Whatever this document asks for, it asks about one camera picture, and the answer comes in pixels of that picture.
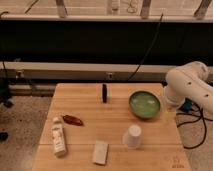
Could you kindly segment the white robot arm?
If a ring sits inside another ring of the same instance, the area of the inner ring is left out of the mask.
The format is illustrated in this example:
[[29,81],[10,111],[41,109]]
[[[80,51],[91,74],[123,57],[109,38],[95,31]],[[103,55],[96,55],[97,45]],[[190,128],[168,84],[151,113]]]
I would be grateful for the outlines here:
[[213,87],[206,83],[208,67],[199,61],[187,63],[169,70],[163,97],[169,108],[178,109],[188,98],[205,112],[213,114]]

